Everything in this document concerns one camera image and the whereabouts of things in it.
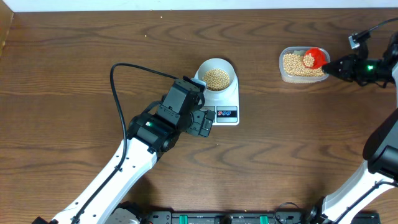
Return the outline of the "orange measuring scoop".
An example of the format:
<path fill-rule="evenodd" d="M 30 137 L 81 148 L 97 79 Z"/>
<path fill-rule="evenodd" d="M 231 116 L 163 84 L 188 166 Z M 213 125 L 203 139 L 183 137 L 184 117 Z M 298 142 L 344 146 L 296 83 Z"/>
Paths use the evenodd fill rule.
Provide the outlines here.
<path fill-rule="evenodd" d="M 325 54 L 319 48 L 310 48 L 304 53 L 302 62 L 306 68 L 318 69 L 327 64 Z"/>

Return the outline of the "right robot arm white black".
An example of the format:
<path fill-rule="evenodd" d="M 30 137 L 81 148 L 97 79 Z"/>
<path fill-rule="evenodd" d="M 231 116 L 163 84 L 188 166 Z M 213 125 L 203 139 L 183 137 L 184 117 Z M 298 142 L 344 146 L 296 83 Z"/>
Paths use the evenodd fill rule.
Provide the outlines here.
<path fill-rule="evenodd" d="M 397 84 L 397 35 L 379 60 L 368 59 L 363 31 L 349 37 L 357 52 L 323 66 L 323 70 L 359 86 Z M 384 192 L 397 187 L 397 112 L 394 111 L 370 135 L 363 149 L 363 161 L 357 171 L 335 192 L 319 200 L 307 213 L 304 223 L 351 223 L 364 207 Z"/>

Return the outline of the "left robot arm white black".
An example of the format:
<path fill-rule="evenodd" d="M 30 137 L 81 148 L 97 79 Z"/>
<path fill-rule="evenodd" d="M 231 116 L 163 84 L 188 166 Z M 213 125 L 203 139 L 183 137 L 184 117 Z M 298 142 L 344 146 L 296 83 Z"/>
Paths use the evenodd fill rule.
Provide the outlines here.
<path fill-rule="evenodd" d="M 168 116 L 160 107 L 156 114 L 144 112 L 134 117 L 113 158 L 51 223 L 105 223 L 129 189 L 174 147 L 181 133 L 209 135 L 215 112 L 175 114 L 172 123 L 167 121 Z"/>

